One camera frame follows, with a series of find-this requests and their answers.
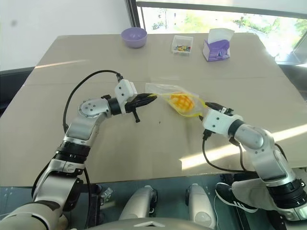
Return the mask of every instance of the plastic container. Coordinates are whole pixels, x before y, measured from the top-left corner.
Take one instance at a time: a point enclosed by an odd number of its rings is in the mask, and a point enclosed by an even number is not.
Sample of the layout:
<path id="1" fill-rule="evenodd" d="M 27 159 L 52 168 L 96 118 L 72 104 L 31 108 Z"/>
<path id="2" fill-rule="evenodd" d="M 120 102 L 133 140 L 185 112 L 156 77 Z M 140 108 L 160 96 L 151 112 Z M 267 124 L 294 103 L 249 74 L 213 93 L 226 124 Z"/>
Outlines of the plastic container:
<path id="1" fill-rule="evenodd" d="M 190 56 L 193 37 L 175 35 L 172 43 L 172 52 L 183 56 Z"/>
<path id="2" fill-rule="evenodd" d="M 125 41 L 126 46 L 140 48 L 146 43 L 147 32 L 139 27 L 131 27 L 121 32 L 121 37 Z"/>

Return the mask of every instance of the gray fabric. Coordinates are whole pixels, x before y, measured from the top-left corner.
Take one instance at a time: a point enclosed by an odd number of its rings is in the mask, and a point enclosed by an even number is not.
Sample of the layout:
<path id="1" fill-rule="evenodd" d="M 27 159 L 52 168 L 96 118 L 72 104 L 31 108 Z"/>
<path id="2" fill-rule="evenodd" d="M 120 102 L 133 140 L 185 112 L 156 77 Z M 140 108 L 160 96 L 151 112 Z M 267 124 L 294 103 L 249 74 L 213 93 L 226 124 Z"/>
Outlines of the gray fabric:
<path id="1" fill-rule="evenodd" d="M 294 172 L 297 178 L 307 182 L 307 173 L 304 170 L 294 169 Z M 261 179 L 234 182 L 232 191 L 238 200 L 249 206 L 265 210 L 276 210 L 276 205 Z"/>

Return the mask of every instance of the plastic bag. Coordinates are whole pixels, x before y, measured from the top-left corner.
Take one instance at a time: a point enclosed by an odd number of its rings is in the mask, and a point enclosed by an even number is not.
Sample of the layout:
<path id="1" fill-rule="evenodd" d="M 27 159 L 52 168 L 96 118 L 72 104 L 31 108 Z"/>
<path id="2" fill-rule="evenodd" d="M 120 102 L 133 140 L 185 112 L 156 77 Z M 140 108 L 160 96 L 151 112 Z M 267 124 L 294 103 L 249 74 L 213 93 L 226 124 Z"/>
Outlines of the plastic bag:
<path id="1" fill-rule="evenodd" d="M 191 93 L 177 85 L 146 83 L 145 92 L 162 97 L 180 115 L 195 117 L 202 115 L 205 101 L 197 94 Z"/>

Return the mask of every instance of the sneaker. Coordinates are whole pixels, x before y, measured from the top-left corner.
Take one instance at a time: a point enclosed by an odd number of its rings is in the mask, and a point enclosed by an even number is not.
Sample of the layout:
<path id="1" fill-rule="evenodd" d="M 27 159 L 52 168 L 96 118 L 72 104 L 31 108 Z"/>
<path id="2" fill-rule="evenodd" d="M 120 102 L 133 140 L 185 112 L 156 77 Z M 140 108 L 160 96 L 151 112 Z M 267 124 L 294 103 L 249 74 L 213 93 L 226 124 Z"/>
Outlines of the sneaker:
<path id="1" fill-rule="evenodd" d="M 251 207 L 239 201 L 232 192 L 231 186 L 225 183 L 217 183 L 215 186 L 215 193 L 217 197 L 227 205 L 235 206 L 243 209 L 246 212 L 257 212 L 258 208 Z"/>

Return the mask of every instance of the beige table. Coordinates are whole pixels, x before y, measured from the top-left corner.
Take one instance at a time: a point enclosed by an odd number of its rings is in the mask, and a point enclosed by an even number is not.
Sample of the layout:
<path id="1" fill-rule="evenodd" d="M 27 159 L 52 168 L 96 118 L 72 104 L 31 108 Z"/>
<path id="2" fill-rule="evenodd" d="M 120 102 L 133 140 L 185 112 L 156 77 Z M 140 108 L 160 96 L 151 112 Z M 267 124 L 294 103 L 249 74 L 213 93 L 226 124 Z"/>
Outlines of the beige table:
<path id="1" fill-rule="evenodd" d="M 235 34 L 231 58 L 208 63 L 201 49 L 207 34 L 192 34 L 190 57 L 170 52 L 173 34 L 151 34 L 146 46 L 130 49 L 119 35 L 60 36 L 16 94 L 0 119 L 0 185 L 30 186 L 63 138 L 62 113 L 71 90 L 88 74 L 112 69 L 133 81 L 180 85 L 207 101 L 229 106 L 245 121 L 275 134 L 293 167 L 306 166 L 307 107 L 254 34 Z M 114 96 L 116 78 L 95 76 L 73 97 L 68 122 L 88 98 Z M 112 182 L 200 173 L 221 173 L 205 164 L 203 128 L 157 99 L 132 114 L 106 120 L 86 162 L 91 182 Z M 239 169 L 236 147 L 213 135 L 208 158 Z M 245 153 L 245 165 L 250 166 Z"/>

